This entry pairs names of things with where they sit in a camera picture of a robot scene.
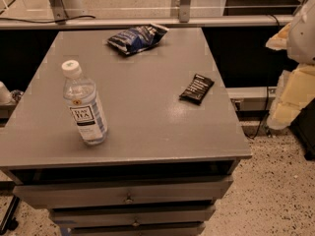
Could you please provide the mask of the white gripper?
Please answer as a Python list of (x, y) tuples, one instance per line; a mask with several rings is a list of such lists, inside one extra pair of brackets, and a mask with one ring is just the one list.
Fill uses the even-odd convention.
[(288, 23), (266, 42), (272, 50), (286, 50), (299, 64), (279, 77), (276, 98), (272, 102), (267, 126), (281, 130), (289, 126), (315, 98), (315, 0), (308, 0)]

